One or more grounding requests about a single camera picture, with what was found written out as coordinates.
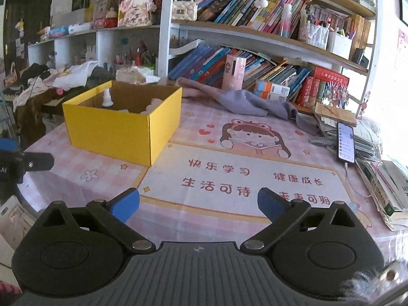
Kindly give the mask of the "spray bottle with white cap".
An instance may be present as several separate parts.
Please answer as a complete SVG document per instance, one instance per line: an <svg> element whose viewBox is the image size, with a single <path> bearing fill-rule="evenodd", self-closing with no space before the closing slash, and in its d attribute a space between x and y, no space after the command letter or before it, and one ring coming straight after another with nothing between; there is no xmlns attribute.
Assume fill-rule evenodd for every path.
<svg viewBox="0 0 408 306"><path fill-rule="evenodd" d="M103 102L102 106L104 108L109 108L113 106L113 100L111 98L110 88L105 88L103 91Z"/></svg>

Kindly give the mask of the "pink plush paw toy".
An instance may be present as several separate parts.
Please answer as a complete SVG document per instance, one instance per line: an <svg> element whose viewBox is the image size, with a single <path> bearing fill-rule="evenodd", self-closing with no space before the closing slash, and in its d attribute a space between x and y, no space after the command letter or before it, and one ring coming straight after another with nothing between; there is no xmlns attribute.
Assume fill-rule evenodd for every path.
<svg viewBox="0 0 408 306"><path fill-rule="evenodd" d="M151 103L148 104L144 111L140 112L141 115L148 115L163 103L162 99L153 98Z"/></svg>

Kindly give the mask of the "pile of clothes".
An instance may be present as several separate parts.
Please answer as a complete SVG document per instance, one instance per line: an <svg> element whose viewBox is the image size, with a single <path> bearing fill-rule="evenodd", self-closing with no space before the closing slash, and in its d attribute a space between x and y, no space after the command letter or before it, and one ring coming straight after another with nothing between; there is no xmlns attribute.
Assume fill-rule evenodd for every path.
<svg viewBox="0 0 408 306"><path fill-rule="evenodd" d="M53 100L66 101L115 77L96 61L68 68L49 68L34 63L7 85L4 94L11 103L17 133L24 148L46 134L43 106Z"/></svg>

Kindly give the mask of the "pink cartoon desk mat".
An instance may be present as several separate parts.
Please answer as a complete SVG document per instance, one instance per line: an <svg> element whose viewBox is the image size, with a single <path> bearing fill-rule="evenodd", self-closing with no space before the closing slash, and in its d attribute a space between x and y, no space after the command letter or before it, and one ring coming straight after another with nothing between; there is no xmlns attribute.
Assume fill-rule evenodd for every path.
<svg viewBox="0 0 408 306"><path fill-rule="evenodd" d="M268 224L257 207L257 193L267 187L314 207L342 200L382 252L394 246L396 233L383 223L358 172L337 161L333 151L311 144L307 133L271 117L249 121L277 131L287 152L221 144L223 127L236 120L231 113L184 101L179 128L151 167L75 148L61 125L30 147L51 153L53 168L25 174L19 190L39 211L54 200L82 207L135 187L141 205L127 223L154 243L242 243Z"/></svg>

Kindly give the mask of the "yellow cardboard box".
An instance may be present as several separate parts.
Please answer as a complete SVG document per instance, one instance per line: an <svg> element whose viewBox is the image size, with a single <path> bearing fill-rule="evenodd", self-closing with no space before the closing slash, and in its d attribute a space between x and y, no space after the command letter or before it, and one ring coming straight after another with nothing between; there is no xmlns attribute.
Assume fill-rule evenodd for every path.
<svg viewBox="0 0 408 306"><path fill-rule="evenodd" d="M104 108L110 88L113 106ZM153 98L163 103L141 115ZM110 81L63 103L74 147L146 167L152 166L180 124L182 88Z"/></svg>

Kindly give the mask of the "smartphone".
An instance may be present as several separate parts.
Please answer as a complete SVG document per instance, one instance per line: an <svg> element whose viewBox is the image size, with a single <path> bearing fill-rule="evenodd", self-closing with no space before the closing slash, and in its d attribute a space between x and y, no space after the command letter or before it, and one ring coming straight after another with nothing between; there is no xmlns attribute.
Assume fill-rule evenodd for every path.
<svg viewBox="0 0 408 306"><path fill-rule="evenodd" d="M340 161L355 163L355 140L353 127L337 123L337 157Z"/></svg>

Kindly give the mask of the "stack of papers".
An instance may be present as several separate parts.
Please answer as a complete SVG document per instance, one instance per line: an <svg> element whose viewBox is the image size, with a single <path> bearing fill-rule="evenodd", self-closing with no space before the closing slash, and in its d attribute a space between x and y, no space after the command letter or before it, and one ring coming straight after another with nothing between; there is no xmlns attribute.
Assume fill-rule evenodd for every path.
<svg viewBox="0 0 408 306"><path fill-rule="evenodd" d="M392 231L407 229L407 167L397 160L382 157L380 138L365 120L350 111L317 103L312 108L322 136L313 144L332 148L341 161L345 153L346 131L351 132L351 162L356 165L385 224Z"/></svg>

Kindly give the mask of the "purple pink cloth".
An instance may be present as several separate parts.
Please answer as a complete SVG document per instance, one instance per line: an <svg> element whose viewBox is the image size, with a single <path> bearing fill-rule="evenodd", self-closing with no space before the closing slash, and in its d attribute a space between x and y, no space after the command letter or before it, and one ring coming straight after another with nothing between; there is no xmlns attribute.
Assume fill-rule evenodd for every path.
<svg viewBox="0 0 408 306"><path fill-rule="evenodd" d="M316 122L303 118L290 102L262 99L247 90L225 91L186 78L178 78L175 85L182 88L184 98L194 99L212 108L238 115L272 115L294 121L297 128L312 136L320 131Z"/></svg>

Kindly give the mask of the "orange white small box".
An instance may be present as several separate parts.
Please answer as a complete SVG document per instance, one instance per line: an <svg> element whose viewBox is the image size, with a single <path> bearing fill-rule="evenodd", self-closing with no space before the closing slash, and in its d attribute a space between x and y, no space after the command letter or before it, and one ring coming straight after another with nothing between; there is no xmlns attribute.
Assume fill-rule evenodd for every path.
<svg viewBox="0 0 408 306"><path fill-rule="evenodd" d="M290 88L271 82L257 80L254 87L254 94L262 99L285 102L290 92Z"/></svg>

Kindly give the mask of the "red boxed book set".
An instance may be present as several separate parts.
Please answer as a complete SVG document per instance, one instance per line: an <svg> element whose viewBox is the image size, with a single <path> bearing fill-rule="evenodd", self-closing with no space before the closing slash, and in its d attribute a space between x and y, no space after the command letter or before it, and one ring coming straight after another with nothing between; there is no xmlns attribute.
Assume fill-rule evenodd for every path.
<svg viewBox="0 0 408 306"><path fill-rule="evenodd" d="M311 72L301 82L295 103L298 106L313 108L317 103L345 108L349 101L349 78L334 70L309 64Z"/></svg>

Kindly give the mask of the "pink tall box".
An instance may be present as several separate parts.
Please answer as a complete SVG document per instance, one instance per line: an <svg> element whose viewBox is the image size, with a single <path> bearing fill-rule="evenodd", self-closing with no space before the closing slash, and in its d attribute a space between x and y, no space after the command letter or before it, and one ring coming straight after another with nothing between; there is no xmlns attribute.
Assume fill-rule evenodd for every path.
<svg viewBox="0 0 408 306"><path fill-rule="evenodd" d="M223 91L240 91L244 82L246 58L228 55L225 61Z"/></svg>

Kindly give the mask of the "white bookshelf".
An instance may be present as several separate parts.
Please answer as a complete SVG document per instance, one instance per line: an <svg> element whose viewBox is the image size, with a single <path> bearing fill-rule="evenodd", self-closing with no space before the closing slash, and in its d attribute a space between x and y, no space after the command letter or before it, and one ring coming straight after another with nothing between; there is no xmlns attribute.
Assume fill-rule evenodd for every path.
<svg viewBox="0 0 408 306"><path fill-rule="evenodd" d="M62 68L96 61L110 71L132 63L150 66L166 84L188 78L218 87L228 55L245 57L243 88L257 80L289 86L295 102L314 64L349 78L349 101L361 112L368 91L351 92L358 76L373 78L365 61L375 13L352 0L195 0L195 21L172 20L174 0L154 0L153 24L118 27L123 0L87 0L81 16L66 14L48 39L28 47L29 64Z"/></svg>

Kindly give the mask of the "white quilted handbag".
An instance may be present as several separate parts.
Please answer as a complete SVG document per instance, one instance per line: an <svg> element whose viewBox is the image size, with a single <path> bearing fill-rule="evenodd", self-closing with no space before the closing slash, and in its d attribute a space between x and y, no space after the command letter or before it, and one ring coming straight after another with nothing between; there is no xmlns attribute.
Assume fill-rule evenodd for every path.
<svg viewBox="0 0 408 306"><path fill-rule="evenodd" d="M195 21L198 15L198 4L195 0L174 0L172 4L172 20Z"/></svg>

